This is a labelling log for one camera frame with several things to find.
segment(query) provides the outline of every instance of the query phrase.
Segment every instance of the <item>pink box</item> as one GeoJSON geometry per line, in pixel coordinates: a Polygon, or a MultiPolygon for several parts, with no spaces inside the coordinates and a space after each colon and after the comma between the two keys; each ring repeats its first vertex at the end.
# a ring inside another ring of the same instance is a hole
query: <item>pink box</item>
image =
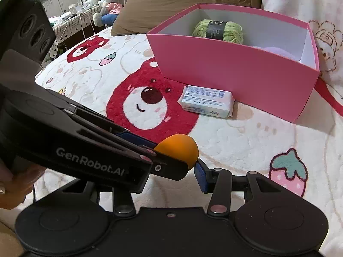
{"type": "Polygon", "coordinates": [[[236,100],[289,122],[301,114],[319,75],[308,23],[260,9],[194,5],[152,29],[147,38],[166,78],[230,91],[236,100]],[[203,19],[240,24],[244,44],[192,37],[203,19]],[[252,46],[278,47],[296,59],[252,46]]]}

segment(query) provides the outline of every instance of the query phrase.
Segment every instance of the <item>orange ball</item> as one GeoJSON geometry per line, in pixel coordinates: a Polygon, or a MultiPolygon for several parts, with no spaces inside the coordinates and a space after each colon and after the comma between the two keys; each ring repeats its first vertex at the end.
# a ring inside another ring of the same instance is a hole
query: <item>orange ball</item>
{"type": "Polygon", "coordinates": [[[155,151],[186,162],[189,170],[199,158],[197,143],[185,134],[169,136],[155,147],[155,151]]]}

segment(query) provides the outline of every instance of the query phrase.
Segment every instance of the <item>green yarn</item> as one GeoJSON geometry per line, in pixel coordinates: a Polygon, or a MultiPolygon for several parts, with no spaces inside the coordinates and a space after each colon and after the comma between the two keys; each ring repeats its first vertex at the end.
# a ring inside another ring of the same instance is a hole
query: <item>green yarn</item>
{"type": "MultiPolygon", "coordinates": [[[[210,19],[200,21],[192,34],[193,37],[206,37],[206,30],[210,23],[210,19]]],[[[223,40],[227,42],[243,44],[242,27],[234,22],[228,21],[225,25],[223,40]]]]}

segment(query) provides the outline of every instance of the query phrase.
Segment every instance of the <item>stuffed animal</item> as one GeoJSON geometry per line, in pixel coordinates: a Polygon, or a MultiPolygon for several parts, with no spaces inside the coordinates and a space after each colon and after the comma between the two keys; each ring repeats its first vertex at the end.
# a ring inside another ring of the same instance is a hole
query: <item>stuffed animal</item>
{"type": "Polygon", "coordinates": [[[124,0],[105,0],[102,3],[102,9],[93,15],[94,25],[102,27],[104,25],[112,26],[121,9],[124,0]]]}

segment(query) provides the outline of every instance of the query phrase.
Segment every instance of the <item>white wipes package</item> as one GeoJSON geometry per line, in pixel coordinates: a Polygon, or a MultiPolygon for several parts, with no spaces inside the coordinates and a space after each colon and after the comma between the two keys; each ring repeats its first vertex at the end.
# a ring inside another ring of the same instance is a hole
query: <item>white wipes package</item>
{"type": "Polygon", "coordinates": [[[180,99],[184,110],[219,118],[232,116],[235,101],[231,92],[190,85],[180,99]]]}

